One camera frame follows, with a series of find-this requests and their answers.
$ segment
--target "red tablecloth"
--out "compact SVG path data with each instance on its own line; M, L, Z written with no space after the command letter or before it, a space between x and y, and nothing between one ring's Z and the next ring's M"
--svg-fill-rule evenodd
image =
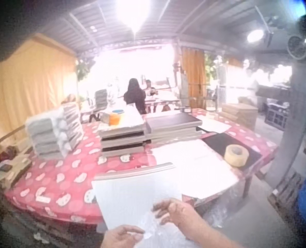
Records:
M206 111L193 110L194 116L202 114L205 115ZM216 115L215 119L231 125L227 131L228 135L235 137L262 155L260 160L245 172L230 167L230 170L239 179L252 176L274 158L277 150L276 144L223 117ZM100 173L154 166L156 160L150 152L150 146L147 146L143 153L108 159L102 157L100 137L97 134L98 125L98 122L83 125L84 139L64 161L44 162L33 153L30 154L33 166L13 189L5 193L6 197L19 208L48 218L88 224L101 222L102 214L91 190L91 181L94 176ZM36 201L37 195L49 197L50 203Z

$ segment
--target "person's hand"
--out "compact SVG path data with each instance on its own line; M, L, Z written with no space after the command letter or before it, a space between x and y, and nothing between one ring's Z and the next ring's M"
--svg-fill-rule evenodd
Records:
M101 248L133 248L143 239L143 233L144 230L136 226L119 226L106 232Z
M190 204L177 199L163 200L153 206L153 211L157 211L156 218L161 218L162 225L175 224L186 238L195 242L210 229Z

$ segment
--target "orange curtain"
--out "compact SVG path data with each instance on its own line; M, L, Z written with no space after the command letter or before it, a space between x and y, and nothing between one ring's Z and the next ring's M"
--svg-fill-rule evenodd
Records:
M206 105L206 76L204 51L182 47L182 68L186 72L190 107L205 109Z
M37 34L0 63L0 138L76 90L75 60L73 51ZM18 141L24 133L2 145Z

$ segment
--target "person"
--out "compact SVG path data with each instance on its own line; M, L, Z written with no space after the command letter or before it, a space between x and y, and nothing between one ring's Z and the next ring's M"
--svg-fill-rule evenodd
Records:
M137 79L130 79L127 87L127 92L124 94L124 101L127 104L135 103L140 114L146 114L145 100L146 94L140 88Z
M152 87L152 81L150 81L149 79L146 80L146 89L144 90L146 93L146 96L150 97L153 95L158 95L158 91ZM151 107L148 107L148 113L151 113ZM153 113L156 112L156 105L154 105L153 107Z
M214 230L195 209L177 199L166 199L153 206L161 225L173 223L187 238L202 248L240 248L238 244ZM120 226L106 232L101 248L133 248L143 239L144 230L136 226Z
M149 79L146 80L146 86L147 87L145 89L145 92L147 96L158 95L157 90L154 87L152 87L152 81L150 81Z

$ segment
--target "tape roll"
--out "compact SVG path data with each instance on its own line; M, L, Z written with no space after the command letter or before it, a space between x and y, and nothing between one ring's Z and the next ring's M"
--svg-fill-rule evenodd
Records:
M240 145L229 145L226 147L224 159L231 166L242 167L246 164L249 157L248 150Z

